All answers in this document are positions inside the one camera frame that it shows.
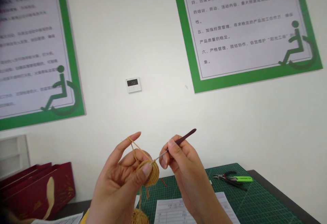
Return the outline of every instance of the red thread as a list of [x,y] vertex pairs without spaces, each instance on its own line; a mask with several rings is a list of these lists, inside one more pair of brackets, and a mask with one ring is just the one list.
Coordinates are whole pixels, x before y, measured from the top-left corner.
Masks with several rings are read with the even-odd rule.
[[166,187],[168,187],[167,185],[166,185],[166,183],[163,181],[163,179],[162,178],[160,178],[161,180],[162,180],[162,182],[164,183],[164,185],[166,186]]

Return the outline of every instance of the desk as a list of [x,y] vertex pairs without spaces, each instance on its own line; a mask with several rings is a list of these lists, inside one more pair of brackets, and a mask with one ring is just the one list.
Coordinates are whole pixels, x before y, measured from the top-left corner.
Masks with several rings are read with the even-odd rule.
[[[266,188],[271,194],[273,194],[278,200],[280,200],[289,210],[296,214],[303,222],[310,224],[319,224],[319,222],[309,215],[305,210],[298,206],[295,202],[289,199],[285,194],[280,190],[274,187],[269,181],[262,177],[255,170],[248,170],[248,174],[260,183],[264,188]],[[55,219],[63,218],[69,215],[78,214],[81,212],[86,213],[90,207],[91,200],[82,201],[78,203],[71,203],[66,205],[55,217]]]

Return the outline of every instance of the yellow yarn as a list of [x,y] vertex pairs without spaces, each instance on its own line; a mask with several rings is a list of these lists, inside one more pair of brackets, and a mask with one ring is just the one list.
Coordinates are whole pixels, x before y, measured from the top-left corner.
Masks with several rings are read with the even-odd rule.
[[[147,181],[144,184],[144,186],[146,188],[146,198],[148,199],[149,191],[148,191],[147,187],[151,186],[151,185],[155,185],[157,183],[157,181],[159,179],[159,167],[158,167],[157,163],[155,161],[152,161],[151,158],[137,144],[135,144],[135,142],[130,137],[128,137],[128,140],[131,142],[131,146],[132,146],[133,153],[134,153],[134,158],[139,165],[136,168],[136,171],[138,171],[146,163],[151,163],[151,165],[152,165],[152,171],[149,175],[149,178],[147,179]],[[145,160],[142,163],[139,163],[132,143],[134,143],[149,160]],[[141,199],[142,199],[142,188],[140,188],[139,209],[134,209],[131,224],[149,224],[148,217],[141,210]]]
[[149,224],[148,217],[140,209],[134,209],[131,224]]
[[[138,171],[143,165],[145,165],[146,163],[151,163],[152,160],[145,160],[143,161],[136,169],[136,171]],[[152,163],[152,171],[150,173],[149,178],[147,179],[147,181],[145,182],[144,186],[151,186],[151,185],[155,185],[157,183],[159,179],[159,167],[157,165],[156,162]]]

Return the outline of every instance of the thermostat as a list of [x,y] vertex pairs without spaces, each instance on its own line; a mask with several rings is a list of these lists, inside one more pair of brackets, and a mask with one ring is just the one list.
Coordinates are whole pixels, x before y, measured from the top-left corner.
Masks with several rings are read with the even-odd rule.
[[133,93],[137,91],[141,91],[141,82],[139,77],[126,79],[126,87],[128,93]]

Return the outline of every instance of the hand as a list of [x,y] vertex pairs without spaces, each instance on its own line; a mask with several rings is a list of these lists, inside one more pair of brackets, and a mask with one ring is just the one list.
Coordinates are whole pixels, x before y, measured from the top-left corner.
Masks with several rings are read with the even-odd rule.
[[[140,135],[141,132],[137,132],[130,138],[136,140]],[[138,163],[133,152],[120,160],[129,145],[128,139],[123,140],[107,159],[95,185],[87,223],[130,224],[136,194],[148,179],[152,166],[147,163],[136,171]],[[148,160],[139,149],[135,149],[135,154],[139,163]]]
[[166,169],[173,170],[178,187],[187,210],[197,223],[232,223],[220,205],[196,150],[184,140],[179,146],[175,143],[181,138],[175,135],[166,143],[160,154],[167,148],[159,162]]

